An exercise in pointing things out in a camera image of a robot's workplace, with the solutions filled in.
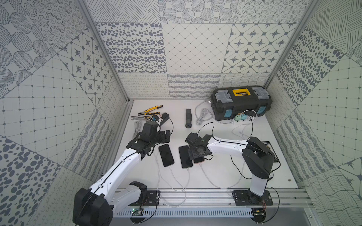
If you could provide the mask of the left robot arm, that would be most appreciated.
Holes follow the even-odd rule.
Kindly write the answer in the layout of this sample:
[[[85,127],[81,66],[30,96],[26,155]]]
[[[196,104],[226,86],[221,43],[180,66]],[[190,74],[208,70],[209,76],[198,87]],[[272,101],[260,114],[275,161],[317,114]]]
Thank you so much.
[[[74,197],[73,223],[77,226],[108,226],[115,213],[129,205],[142,206],[148,202],[147,186],[133,181],[117,192],[123,180],[149,156],[159,144],[170,142],[171,131],[161,130],[161,122],[147,121],[126,146],[118,161],[90,188],[80,188]]]

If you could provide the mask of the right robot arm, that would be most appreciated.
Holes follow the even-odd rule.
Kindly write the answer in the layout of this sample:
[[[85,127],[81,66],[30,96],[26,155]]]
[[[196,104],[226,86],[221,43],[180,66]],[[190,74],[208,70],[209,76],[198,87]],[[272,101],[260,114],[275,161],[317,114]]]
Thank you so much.
[[[185,142],[189,146],[189,156],[192,160],[216,153],[243,158],[252,173],[249,191],[257,197],[264,195],[273,164],[278,158],[257,137],[250,137],[248,140],[228,140],[213,135],[200,137],[197,133],[190,133]]]

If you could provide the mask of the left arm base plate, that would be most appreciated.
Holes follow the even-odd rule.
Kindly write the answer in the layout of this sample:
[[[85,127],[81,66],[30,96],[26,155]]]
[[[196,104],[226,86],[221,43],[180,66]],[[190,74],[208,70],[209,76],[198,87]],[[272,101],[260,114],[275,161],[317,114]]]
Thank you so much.
[[[141,192],[141,198],[137,202],[129,204],[129,206],[158,206],[160,191],[148,190],[147,192]]]

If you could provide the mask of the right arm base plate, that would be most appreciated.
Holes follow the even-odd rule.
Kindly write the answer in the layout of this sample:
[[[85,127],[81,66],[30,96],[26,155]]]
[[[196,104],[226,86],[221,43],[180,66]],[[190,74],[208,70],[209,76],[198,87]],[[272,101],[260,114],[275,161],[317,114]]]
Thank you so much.
[[[234,190],[232,192],[235,204],[237,206],[261,206],[266,204],[267,206],[273,205],[273,201],[270,192],[265,190],[262,196],[257,196],[248,190]]]

